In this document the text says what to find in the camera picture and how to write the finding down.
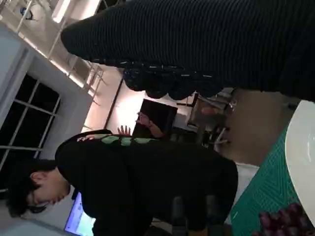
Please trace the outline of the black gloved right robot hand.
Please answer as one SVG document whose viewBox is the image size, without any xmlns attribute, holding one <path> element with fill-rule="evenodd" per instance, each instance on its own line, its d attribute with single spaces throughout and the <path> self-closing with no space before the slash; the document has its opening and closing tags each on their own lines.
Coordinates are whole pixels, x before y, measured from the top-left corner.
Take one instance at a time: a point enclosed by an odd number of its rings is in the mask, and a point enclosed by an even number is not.
<svg viewBox="0 0 315 236">
<path fill-rule="evenodd" d="M 67 26 L 61 41 L 150 98 L 234 88 L 315 99 L 312 0 L 132 0 Z"/>
</svg>

